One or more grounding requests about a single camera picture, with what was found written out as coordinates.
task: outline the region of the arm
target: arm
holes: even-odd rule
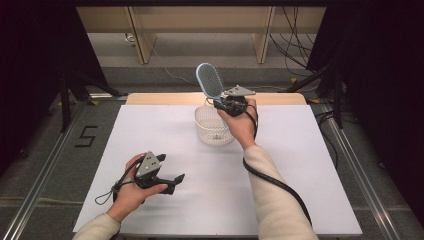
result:
[[[248,99],[247,111],[255,119],[256,101]],[[284,182],[271,156],[256,145],[254,125],[246,114],[231,117],[218,110],[231,134],[244,149],[244,158],[257,171]],[[318,239],[297,200],[285,190],[249,173],[259,223],[259,239]]]
[[[126,164],[126,168],[130,167],[143,154],[134,156]],[[135,166],[128,172],[127,178],[133,178],[135,174]],[[120,227],[122,220],[125,219],[132,211],[136,210],[140,204],[148,197],[164,191],[168,186],[166,184],[155,185],[148,189],[141,189],[136,183],[128,183],[121,187],[116,201],[109,210],[97,216],[92,221],[85,224],[74,236],[74,240],[108,240],[115,235]]]

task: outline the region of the black cable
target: black cable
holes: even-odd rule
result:
[[[334,158],[335,158],[335,160],[334,160],[334,167],[337,169],[338,166],[339,166],[339,154],[338,154],[337,149],[334,146],[334,144],[330,141],[330,138],[328,137],[328,135],[321,128],[321,125],[325,121],[327,121],[328,119],[334,117],[333,116],[333,112],[334,111],[323,112],[323,113],[320,113],[320,114],[315,115],[315,117],[322,116],[320,118],[319,122],[318,122],[318,128],[319,128],[319,131],[321,132],[322,136],[327,140],[327,142],[330,144],[331,148],[333,149],[333,152],[334,152],[334,155],[335,155],[334,156]]]
[[[305,50],[308,50],[308,51],[312,51],[312,49],[310,49],[310,48],[307,48],[307,47],[304,47],[304,46],[300,46],[300,45],[296,45],[296,44],[294,44],[294,43],[291,43],[291,42],[289,42],[289,40],[287,40],[284,36],[283,36],[283,34],[281,34],[280,33],[280,37],[281,37],[281,39],[283,39],[285,42],[287,42],[288,44],[291,44],[293,47],[299,47],[299,48],[302,48],[302,49],[305,49]]]
[[[127,174],[130,172],[130,170],[135,166],[135,165],[137,165],[137,164],[139,164],[142,160],[143,160],[143,158],[144,157],[141,157],[140,159],[137,159],[135,162],[133,162],[132,164],[131,164],[131,166],[129,166],[126,170],[125,170],[125,172],[124,172],[124,174],[122,175],[122,177],[112,186],[112,188],[110,189],[110,191],[109,192],[107,192],[107,193],[105,193],[105,194],[103,194],[103,195],[100,195],[100,196],[98,196],[98,197],[96,197],[96,199],[94,199],[94,201],[98,204],[98,205],[103,205],[103,204],[105,204],[106,202],[107,202],[107,200],[109,200],[109,198],[110,198],[110,196],[112,195],[112,194],[117,194],[118,192],[119,192],[119,190],[121,189],[121,187],[123,186],[123,185],[125,185],[125,184],[128,184],[128,183],[133,183],[132,181],[131,182],[126,182],[126,183],[122,183],[123,181],[124,181],[124,179],[125,179],[125,177],[127,176]],[[106,200],[104,201],[104,202],[102,202],[102,203],[99,203],[97,200],[99,199],[99,198],[102,198],[102,197],[104,197],[104,196],[107,196],[107,195],[109,195],[107,198],[106,198]]]
[[[286,10],[285,10],[285,8],[284,8],[284,7],[283,7],[283,12],[284,12],[284,15],[286,16],[287,22],[289,23],[290,29],[291,29],[291,31],[292,31],[292,35],[290,36],[290,42],[291,42],[292,37],[294,36],[294,37],[296,38],[296,40],[297,40],[297,44],[303,47],[303,45],[302,45],[302,43],[300,42],[299,37],[298,37],[298,35],[297,35],[297,13],[299,12],[299,7],[297,7],[297,6],[294,6],[294,7],[293,7],[293,13],[294,13],[294,14],[293,14],[293,18],[294,18],[293,25],[291,24],[291,21],[290,21],[290,19],[289,19],[288,15],[287,15],[287,13],[286,13]],[[302,54],[302,50],[301,50],[301,48],[299,48],[299,52],[300,52],[300,55],[301,55],[301,57],[302,57],[303,61],[305,62],[305,64],[307,64],[307,61],[306,61],[305,57],[304,57],[304,56],[303,56],[303,54]]]
[[[259,115],[258,115],[257,109],[254,106],[252,106],[252,105],[247,105],[247,106],[251,106],[251,107],[253,107],[253,109],[255,109],[255,113],[256,113],[256,117],[257,117],[257,120],[255,121],[255,119],[252,117],[252,115],[250,113],[247,112],[247,110],[243,110],[243,112],[246,113],[246,115],[250,118],[250,120],[252,120],[254,129],[255,129],[255,132],[253,134],[253,138],[255,139],[256,138],[256,133],[257,133],[257,130],[258,130],[258,125],[259,125],[258,124],[259,123],[259,121],[258,121],[259,120]],[[256,169],[254,169],[252,166],[250,166],[246,162],[246,160],[244,159],[244,157],[243,157],[243,166],[246,168],[246,170],[248,172],[252,173],[253,175],[255,175],[255,176],[261,178],[262,180],[265,180],[265,181],[267,181],[267,182],[269,182],[269,183],[271,183],[271,184],[273,184],[273,185],[275,185],[275,186],[277,186],[277,187],[279,187],[279,188],[287,191],[288,193],[290,193],[297,200],[297,202],[299,203],[300,207],[303,210],[303,213],[305,214],[306,218],[308,219],[309,223],[312,226],[312,220],[311,220],[311,217],[309,215],[308,209],[306,208],[306,205],[303,202],[302,198],[299,196],[299,194],[297,194],[297,192],[295,190],[293,190],[291,187],[289,187],[287,184],[281,182],[280,180],[275,179],[275,178],[273,178],[271,176],[268,176],[268,175],[266,175],[264,173],[259,172]]]
[[[311,44],[314,45],[314,41],[312,41],[311,37],[309,37],[309,34],[306,34],[306,37],[309,39],[309,41],[311,42]]]
[[[306,68],[306,65],[304,65],[303,63],[299,62],[297,59],[295,59],[292,55],[290,55],[286,50],[283,49],[283,47],[281,47],[272,37],[272,35],[269,35],[271,37],[271,40],[274,42],[275,47],[286,57],[289,58],[290,60],[292,60],[293,62],[295,62],[296,64],[300,65],[303,68]]]

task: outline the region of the sleeve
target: sleeve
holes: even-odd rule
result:
[[[244,151],[245,161],[254,169],[282,182],[271,156],[254,145]],[[318,239],[297,200],[285,190],[249,173],[259,224],[259,239]]]
[[[73,240],[109,240],[120,228],[120,223],[104,213],[82,226]]]

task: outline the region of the floor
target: floor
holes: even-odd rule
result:
[[[286,63],[286,58],[272,42],[266,62],[257,64],[248,34],[160,34],[154,43],[155,52],[146,65],[139,63],[133,43],[127,41],[124,34],[89,34],[89,37],[108,83],[121,92],[200,91],[194,70],[203,62],[218,67],[228,86],[240,84],[258,92],[281,91],[293,81],[302,80],[304,76],[301,75],[310,74],[291,60]],[[287,49],[282,36],[273,37]],[[300,38],[305,48],[312,46],[309,38]],[[302,62],[305,56],[300,52],[298,47],[289,48],[289,53]],[[301,93],[311,100],[314,113],[319,114],[329,111],[331,104],[323,99],[313,103],[316,84],[305,87]],[[88,89],[91,93],[102,93],[94,87]],[[0,232],[6,234],[30,193],[38,192],[33,206],[27,208],[28,214],[22,214],[24,227],[17,231],[17,236],[20,239],[72,238],[73,225],[125,99],[100,98],[89,104],[72,102],[74,120],[70,130],[60,133],[58,97],[50,108],[51,114],[43,119],[26,147],[29,156],[18,158],[1,177]],[[349,111],[349,105],[344,104],[343,110],[343,130],[334,127],[332,119],[321,126],[323,134],[328,136],[329,152],[337,162],[337,172],[364,232],[362,236],[347,239],[424,239],[422,226],[390,176],[378,164],[380,160]],[[93,142],[81,138],[82,132],[95,136]],[[355,170],[358,166],[361,167],[359,172]],[[380,220],[381,213],[387,214],[390,221]]]

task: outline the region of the mesh basket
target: mesh basket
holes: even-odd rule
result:
[[[228,126],[212,106],[201,106],[194,111],[197,136],[202,142],[214,146],[223,146],[234,140]]]

